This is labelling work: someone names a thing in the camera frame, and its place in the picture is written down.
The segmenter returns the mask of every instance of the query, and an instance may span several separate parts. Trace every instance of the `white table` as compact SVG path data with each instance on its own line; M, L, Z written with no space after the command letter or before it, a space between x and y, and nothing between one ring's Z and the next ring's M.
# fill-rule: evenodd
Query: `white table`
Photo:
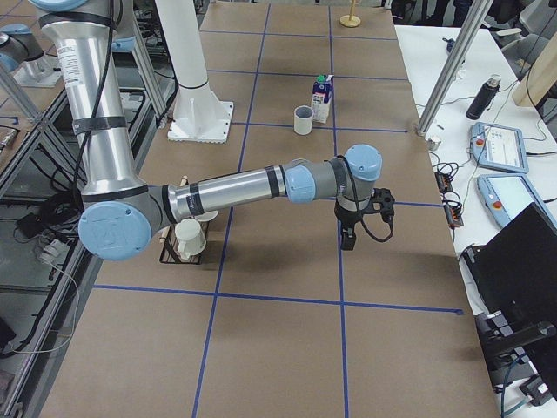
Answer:
M447 58L446 42L442 38L456 39L459 29L396 26L396 31L408 78L412 84L414 101L416 105L425 105ZM516 76L491 34L487 30L480 30L470 51L466 54L466 62L460 69L457 79L446 94L444 103L456 98L475 96L491 74L501 75L502 90L516 81ZM482 114L479 121L520 128L525 137L543 138L545 133L547 135L546 141L526 140L527 152L556 151L557 144L555 144L549 130L543 122L538 124L540 116L537 111L532 107L519 107L514 104L511 96L516 85L509 91L497 94L491 108ZM477 122L465 116L471 103L472 99L470 98L459 100L454 104L442 105L432 127L427 132L426 138L436 135L442 139L440 148L435 152L441 162L462 164L469 160L470 128ZM418 106L420 114L423 109L422 106ZM432 163L435 164L436 162L436 158L432 156ZM539 195L543 199L557 197L557 189L555 188L557 184L557 155L528 158L528 164L530 170L527 176ZM476 186L475 178L480 174L490 172L495 173L491 170L477 168L472 158L459 169L453 181L453 189L463 200L466 196L466 190L468 190L463 213L465 225L456 229L455 233L454 249L457 254L460 254L464 248L471 244L486 244L501 229L485 207ZM551 213L557 217L557 202L548 204L548 207ZM466 283L468 299L474 314L486 311L473 279L463 262L461 262L460 270ZM523 394L518 389L520 383L521 381L515 382L507 390L505 397L507 408L522 399ZM555 399L543 407L525 406L512 415L516 418L554 418L555 416L557 416L557 401Z

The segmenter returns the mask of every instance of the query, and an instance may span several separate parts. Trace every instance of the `white pillar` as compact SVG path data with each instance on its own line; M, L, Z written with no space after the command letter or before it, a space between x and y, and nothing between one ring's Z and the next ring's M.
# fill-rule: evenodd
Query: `white pillar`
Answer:
M168 139L224 143L234 105L219 101L209 86L193 1L156 0L156 4L180 84Z

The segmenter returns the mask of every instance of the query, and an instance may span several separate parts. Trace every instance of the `white column base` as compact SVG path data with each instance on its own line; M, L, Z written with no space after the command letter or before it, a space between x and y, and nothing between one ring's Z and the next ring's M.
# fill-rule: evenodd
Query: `white column base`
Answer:
M233 111L234 103L219 101L209 84L195 90L180 87L168 139L223 144Z
M46 55L44 56L44 58L47 60L48 64L52 65L52 67L56 68L60 66L57 58L49 57ZM53 71L48 76L45 76L40 80L36 80L29 75L29 73L23 66L14 74L14 79L22 87L43 87L48 89L54 88L60 77L62 77L61 71Z

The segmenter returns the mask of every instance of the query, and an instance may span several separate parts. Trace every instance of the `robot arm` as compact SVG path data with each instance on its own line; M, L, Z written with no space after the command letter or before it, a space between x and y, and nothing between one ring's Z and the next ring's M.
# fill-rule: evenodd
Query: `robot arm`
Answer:
M0 28L0 64L12 72L21 63L36 81L54 71L30 29L24 24L8 24Z
M369 145L355 145L345 157L322 163L295 160L184 187L148 186L135 173L116 71L111 60L105 62L111 30L125 32L132 1L30 1L39 9L43 32L56 44L74 133L84 148L87 184L81 192L85 210L79 236L92 253L124 260L143 251L152 235L169 224L280 196L293 203L336 198L343 249L353 248L354 226L365 214L381 212L392 226L394 200L386 189L373 188L381 156ZM91 137L84 144L86 135Z

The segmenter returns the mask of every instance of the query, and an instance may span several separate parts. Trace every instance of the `blue joint cap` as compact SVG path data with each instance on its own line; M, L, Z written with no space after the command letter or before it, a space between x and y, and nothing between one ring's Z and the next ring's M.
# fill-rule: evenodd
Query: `blue joint cap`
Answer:
M375 181L381 175L383 158L379 151L370 145L352 146L345 154L352 175L360 180Z
M123 37L112 43L113 52L132 52L136 46L136 37Z
M303 165L285 171L286 194L292 203L309 203L315 199L315 180Z
M5 33L6 35L29 35L31 33L31 29L24 24L6 24L0 28L0 32Z
M2 53L0 53L0 64L3 65L7 72L12 72L19 66L14 58Z
M141 253L151 240L151 226L135 207L99 202L85 209L79 220L85 248L105 260L126 260Z
M31 4L46 11L70 11L83 6L89 0L29 0Z

